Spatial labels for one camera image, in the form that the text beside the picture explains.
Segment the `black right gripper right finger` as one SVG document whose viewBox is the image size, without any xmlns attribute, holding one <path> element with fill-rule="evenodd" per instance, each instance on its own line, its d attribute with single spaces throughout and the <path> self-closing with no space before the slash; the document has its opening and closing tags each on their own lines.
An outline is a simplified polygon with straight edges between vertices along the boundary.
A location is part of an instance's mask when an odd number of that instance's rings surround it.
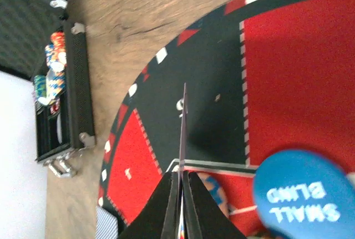
<svg viewBox="0 0 355 239">
<path fill-rule="evenodd" d="M 195 172 L 184 171 L 184 232 L 187 238 L 245 238 L 222 213 Z"/>
</svg>

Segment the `blue small blind button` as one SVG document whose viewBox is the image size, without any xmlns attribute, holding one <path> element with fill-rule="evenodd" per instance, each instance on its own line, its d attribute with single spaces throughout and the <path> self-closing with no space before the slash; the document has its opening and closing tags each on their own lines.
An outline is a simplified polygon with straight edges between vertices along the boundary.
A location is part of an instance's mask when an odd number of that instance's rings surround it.
<svg viewBox="0 0 355 239">
<path fill-rule="evenodd" d="M 262 224 L 284 238 L 354 238 L 354 186 L 317 154 L 271 155 L 256 170 L 252 196 Z"/>
</svg>

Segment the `blue backed playing card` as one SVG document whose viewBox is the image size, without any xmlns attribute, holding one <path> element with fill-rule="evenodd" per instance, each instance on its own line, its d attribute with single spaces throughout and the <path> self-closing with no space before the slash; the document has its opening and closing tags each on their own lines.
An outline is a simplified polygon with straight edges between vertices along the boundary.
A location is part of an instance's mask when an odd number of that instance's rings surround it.
<svg viewBox="0 0 355 239">
<path fill-rule="evenodd" d="M 96 207 L 96 213 L 95 239 L 117 239 L 119 233 L 117 218 L 100 206 Z"/>
<path fill-rule="evenodd" d="M 180 149 L 179 149 L 179 168 L 178 168 L 178 196 L 176 213 L 176 238 L 181 238 L 181 227 L 184 225 L 184 203 L 182 180 L 184 175 L 185 154 L 186 154 L 186 130 L 187 130 L 187 85 L 184 83 L 182 98 L 182 117 L 180 129 Z"/>
</svg>

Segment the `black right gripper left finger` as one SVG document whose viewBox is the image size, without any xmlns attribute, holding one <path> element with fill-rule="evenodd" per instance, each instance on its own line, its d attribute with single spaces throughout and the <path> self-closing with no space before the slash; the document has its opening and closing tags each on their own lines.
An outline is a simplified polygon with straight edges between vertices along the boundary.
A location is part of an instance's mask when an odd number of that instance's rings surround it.
<svg viewBox="0 0 355 239">
<path fill-rule="evenodd" d="M 167 172 L 119 238 L 177 238 L 178 173 Z"/>
</svg>

